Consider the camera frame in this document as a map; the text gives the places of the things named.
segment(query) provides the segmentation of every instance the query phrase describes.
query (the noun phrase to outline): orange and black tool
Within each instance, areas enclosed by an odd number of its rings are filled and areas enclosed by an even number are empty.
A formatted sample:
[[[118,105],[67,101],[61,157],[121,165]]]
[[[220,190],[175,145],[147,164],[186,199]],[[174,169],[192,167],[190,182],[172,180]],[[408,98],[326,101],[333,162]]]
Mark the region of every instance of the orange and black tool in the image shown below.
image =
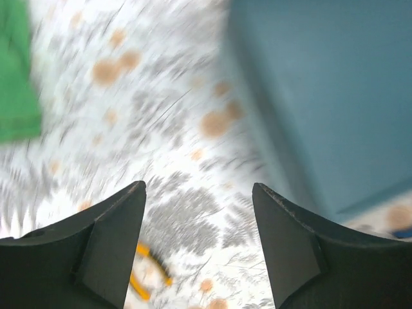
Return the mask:
[[[165,284],[167,286],[172,285],[173,280],[165,263],[156,254],[154,254],[148,246],[143,245],[142,243],[137,243],[136,254],[144,258],[149,258],[158,267]],[[150,299],[149,291],[147,291],[143,285],[139,283],[133,272],[130,275],[130,285],[144,301],[148,301]]]

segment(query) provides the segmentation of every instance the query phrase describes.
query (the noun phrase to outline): floral pattern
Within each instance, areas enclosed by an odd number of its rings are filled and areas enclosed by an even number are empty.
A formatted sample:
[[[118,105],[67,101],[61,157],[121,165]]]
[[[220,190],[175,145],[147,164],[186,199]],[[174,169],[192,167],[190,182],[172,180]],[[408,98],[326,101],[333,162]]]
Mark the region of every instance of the floral pattern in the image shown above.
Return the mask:
[[[153,293],[125,308],[274,308],[251,202],[267,176],[218,58],[229,0],[27,2],[43,132],[0,147],[0,237],[144,180],[140,239],[174,285],[136,259]]]

